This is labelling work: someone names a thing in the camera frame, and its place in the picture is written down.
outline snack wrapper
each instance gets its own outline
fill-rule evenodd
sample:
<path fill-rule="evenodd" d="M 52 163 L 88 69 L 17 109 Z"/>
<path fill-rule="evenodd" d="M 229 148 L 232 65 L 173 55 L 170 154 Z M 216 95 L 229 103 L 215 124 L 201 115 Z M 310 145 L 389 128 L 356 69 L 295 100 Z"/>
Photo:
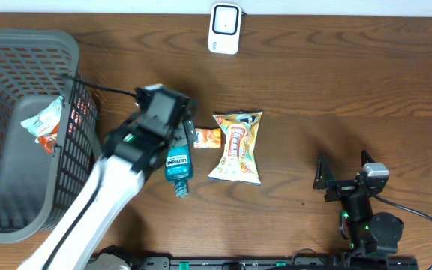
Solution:
<path fill-rule="evenodd" d="M 83 114 L 84 116 L 85 116 L 85 115 L 88 113 L 88 111 L 89 111 L 89 110 L 88 110 L 88 107 L 92 109 L 92 105 L 91 105 L 91 103 L 88 103 L 88 106 L 83 105 L 83 102 L 81 101 L 81 97 L 78 98 L 77 107 L 78 107 L 78 109 L 81 110 L 81 112 L 82 112 L 82 114 Z M 83 122 L 83 117 L 80 117 L 80 113 L 77 112 L 74 108 L 73 108 L 73 110 L 71 111 L 71 119 L 73 119 L 74 122 L 75 122 L 78 126 L 81 126 L 81 123 Z M 73 133 L 73 129 L 74 129 L 74 127 L 73 127 L 73 123 L 69 123 L 69 129 L 67 130 L 67 133 L 68 133 L 68 134 Z"/>
<path fill-rule="evenodd" d="M 59 124 L 51 131 L 49 135 L 41 136 L 37 138 L 37 141 L 44 147 L 46 153 L 52 154 L 53 147 L 56 144 L 56 139 L 58 137 Z"/>
<path fill-rule="evenodd" d="M 213 115 L 226 134 L 223 157 L 210 179 L 261 185 L 254 160 L 254 146 L 263 112 Z"/>
<path fill-rule="evenodd" d="M 22 127 L 37 138 L 51 134 L 54 128 L 59 124 L 63 99 L 62 96 L 56 98 L 46 109 L 40 111 L 36 116 L 22 121 Z"/>
<path fill-rule="evenodd" d="M 221 129 L 212 130 L 196 128 L 195 149 L 218 149 L 221 148 Z"/>

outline orange snack package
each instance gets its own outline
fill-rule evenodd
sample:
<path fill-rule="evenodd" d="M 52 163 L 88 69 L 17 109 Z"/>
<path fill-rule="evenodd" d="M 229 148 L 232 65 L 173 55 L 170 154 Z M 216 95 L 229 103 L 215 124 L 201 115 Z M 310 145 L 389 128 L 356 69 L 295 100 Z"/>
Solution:
<path fill-rule="evenodd" d="M 219 149 L 221 148 L 221 129 L 212 130 L 196 128 L 195 149 Z"/>
<path fill-rule="evenodd" d="M 48 154 L 53 153 L 53 147 L 56 144 L 56 139 L 58 137 L 59 124 L 56 125 L 55 128 L 52 129 L 51 133 L 46 136 L 40 136 L 37 138 L 37 141 L 44 147 L 44 150 Z"/>

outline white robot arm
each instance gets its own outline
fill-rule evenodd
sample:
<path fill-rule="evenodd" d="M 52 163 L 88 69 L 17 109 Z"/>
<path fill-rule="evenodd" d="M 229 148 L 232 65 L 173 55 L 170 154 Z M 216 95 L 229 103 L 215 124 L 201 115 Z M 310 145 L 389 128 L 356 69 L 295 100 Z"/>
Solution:
<path fill-rule="evenodd" d="M 20 270 L 84 269 L 118 213 L 164 163 L 178 139 L 175 130 L 196 113 L 194 100 L 162 85 L 136 93 L 141 112 L 109 134 L 80 195 Z M 185 128 L 188 140 L 194 137 L 190 129 Z"/>

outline wood grain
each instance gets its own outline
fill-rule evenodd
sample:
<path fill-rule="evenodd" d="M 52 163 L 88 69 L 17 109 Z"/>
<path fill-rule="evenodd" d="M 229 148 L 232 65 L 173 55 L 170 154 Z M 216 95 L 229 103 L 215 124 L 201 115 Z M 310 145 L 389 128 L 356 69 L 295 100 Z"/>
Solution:
<path fill-rule="evenodd" d="M 100 248 L 173 256 L 284 256 L 348 248 L 338 203 L 312 190 L 319 152 L 336 176 L 353 177 L 367 149 L 391 171 L 382 197 L 432 215 L 432 18 L 245 16 L 237 55 L 207 49 L 208 16 L 0 13 L 0 28 L 59 29 L 80 46 L 81 74 L 130 91 L 165 83 L 211 114 L 263 110 L 256 142 L 262 185 L 206 178 L 222 151 L 192 151 L 190 196 L 177 199 L 161 172 L 117 217 Z M 135 110 L 94 91 L 101 138 Z M 400 255 L 432 263 L 432 223 L 373 202 L 405 223 Z M 14 269 L 45 238 L 0 244 Z"/>

